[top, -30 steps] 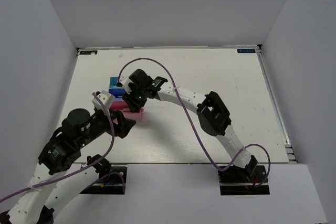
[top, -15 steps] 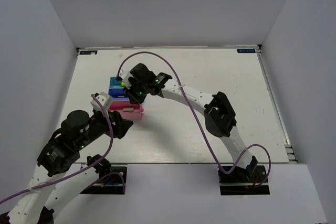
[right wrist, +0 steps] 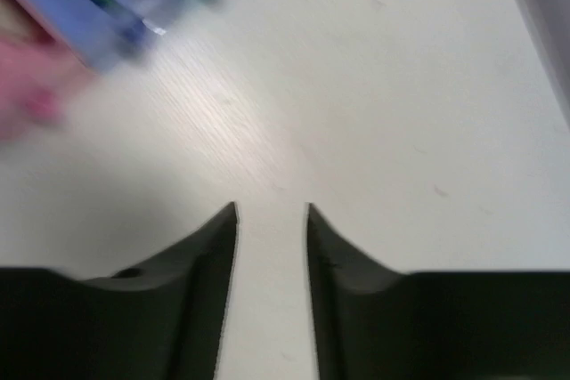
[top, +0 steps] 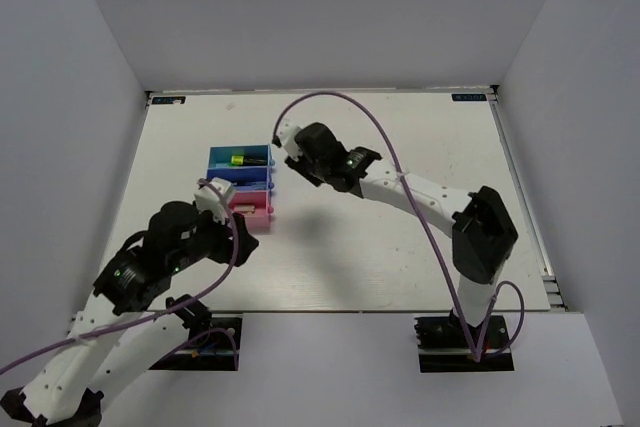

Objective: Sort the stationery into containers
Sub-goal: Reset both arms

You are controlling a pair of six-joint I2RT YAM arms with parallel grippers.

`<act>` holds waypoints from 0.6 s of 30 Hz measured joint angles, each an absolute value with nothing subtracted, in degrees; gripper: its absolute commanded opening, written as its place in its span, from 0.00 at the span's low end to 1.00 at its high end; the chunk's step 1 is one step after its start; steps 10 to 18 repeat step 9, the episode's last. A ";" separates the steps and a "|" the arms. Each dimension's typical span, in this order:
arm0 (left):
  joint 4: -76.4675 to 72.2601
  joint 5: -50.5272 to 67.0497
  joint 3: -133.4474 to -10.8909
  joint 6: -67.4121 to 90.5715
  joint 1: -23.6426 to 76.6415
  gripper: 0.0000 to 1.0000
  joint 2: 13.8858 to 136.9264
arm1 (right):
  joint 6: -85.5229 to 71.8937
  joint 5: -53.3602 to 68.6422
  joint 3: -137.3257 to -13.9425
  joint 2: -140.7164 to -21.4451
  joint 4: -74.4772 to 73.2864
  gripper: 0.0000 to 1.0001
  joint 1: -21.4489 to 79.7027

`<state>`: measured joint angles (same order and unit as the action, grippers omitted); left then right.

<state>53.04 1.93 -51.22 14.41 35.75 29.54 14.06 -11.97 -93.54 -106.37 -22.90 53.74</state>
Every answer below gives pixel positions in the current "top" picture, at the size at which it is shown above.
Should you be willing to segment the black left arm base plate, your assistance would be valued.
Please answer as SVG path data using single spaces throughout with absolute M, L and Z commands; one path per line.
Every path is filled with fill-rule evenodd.
M 214 316 L 203 327 L 189 330 L 189 342 L 150 367 L 152 371 L 237 371 L 242 340 L 242 316 Z

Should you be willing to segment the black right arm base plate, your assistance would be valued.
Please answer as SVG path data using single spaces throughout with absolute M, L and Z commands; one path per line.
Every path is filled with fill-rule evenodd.
M 486 332 L 482 357 L 474 360 L 455 318 L 422 316 L 414 319 L 419 369 L 426 373 L 482 373 L 514 371 L 507 324 L 503 316 L 492 316 Z

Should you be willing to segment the grey rectangular eraser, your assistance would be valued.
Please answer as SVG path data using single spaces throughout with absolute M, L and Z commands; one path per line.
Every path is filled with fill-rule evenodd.
M 234 212 L 239 212 L 242 214 L 254 214 L 256 211 L 256 206 L 253 204 L 236 204 L 233 207 Z

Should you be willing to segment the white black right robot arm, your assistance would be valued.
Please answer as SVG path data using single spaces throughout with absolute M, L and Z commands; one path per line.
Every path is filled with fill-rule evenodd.
M 286 165 L 313 185 L 326 184 L 337 192 L 392 206 L 450 238 L 452 264 L 459 273 L 452 335 L 466 346 L 486 336 L 486 318 L 495 304 L 502 268 L 519 239 L 495 189 L 483 186 L 468 192 L 401 173 L 374 150 L 346 149 L 318 122 L 304 128 L 286 122 L 273 143 L 286 152 Z

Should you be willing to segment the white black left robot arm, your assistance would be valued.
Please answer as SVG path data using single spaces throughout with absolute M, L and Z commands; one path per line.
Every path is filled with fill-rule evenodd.
M 220 334 L 200 296 L 169 297 L 172 279 L 202 260 L 228 269 L 258 247 L 242 214 L 217 201 L 164 204 L 146 229 L 129 236 L 93 284 L 67 338 L 29 383 L 1 398 L 7 415 L 30 426 L 96 426 L 108 400 L 157 361 Z

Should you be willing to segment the blue ink pen refill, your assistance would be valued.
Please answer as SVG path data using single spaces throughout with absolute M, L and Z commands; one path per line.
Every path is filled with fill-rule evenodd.
M 249 189 L 249 190 L 265 190 L 268 187 L 268 183 L 265 181 L 249 181 L 249 180 L 235 180 L 235 181 L 232 181 L 232 185 L 236 188 Z

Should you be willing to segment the yellow cap black highlighter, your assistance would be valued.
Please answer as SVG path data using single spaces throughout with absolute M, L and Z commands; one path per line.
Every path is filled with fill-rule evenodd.
M 268 164 L 268 160 L 262 157 L 234 155 L 230 159 L 230 165 L 234 167 L 267 166 Z

